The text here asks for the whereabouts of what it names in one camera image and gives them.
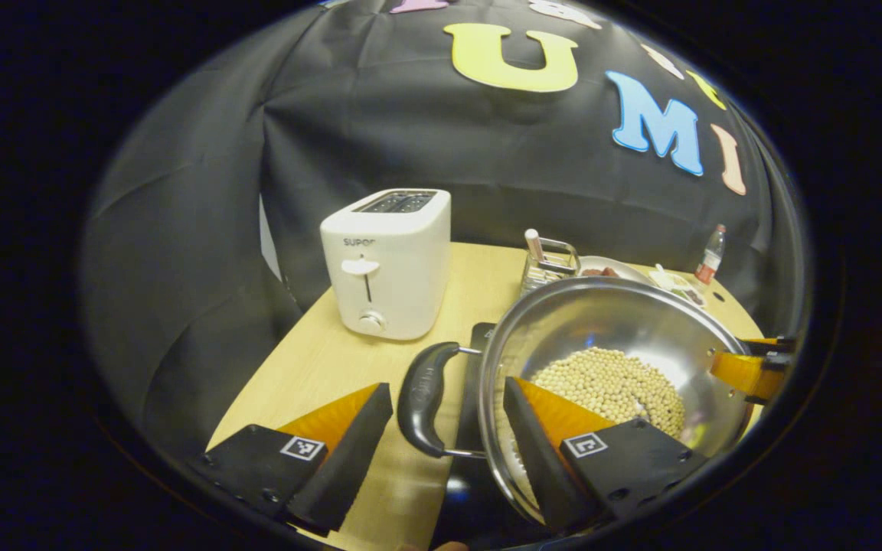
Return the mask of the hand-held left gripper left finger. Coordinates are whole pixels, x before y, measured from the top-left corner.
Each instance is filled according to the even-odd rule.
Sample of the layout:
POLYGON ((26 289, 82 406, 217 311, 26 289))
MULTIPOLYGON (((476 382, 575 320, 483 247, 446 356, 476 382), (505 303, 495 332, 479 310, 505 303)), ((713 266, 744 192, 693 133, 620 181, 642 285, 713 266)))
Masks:
POLYGON ((393 415, 388 383, 367 385, 278 429, 249 423, 193 457, 193 471, 267 519, 340 530, 393 415))

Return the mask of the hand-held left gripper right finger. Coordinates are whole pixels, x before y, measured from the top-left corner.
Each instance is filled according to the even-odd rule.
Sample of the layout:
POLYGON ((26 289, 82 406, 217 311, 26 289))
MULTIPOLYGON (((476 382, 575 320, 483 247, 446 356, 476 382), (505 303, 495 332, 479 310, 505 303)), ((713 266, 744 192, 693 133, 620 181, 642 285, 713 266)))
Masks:
POLYGON ((640 515, 707 463, 644 419, 609 421, 520 377, 505 378, 503 407, 554 531, 640 515))

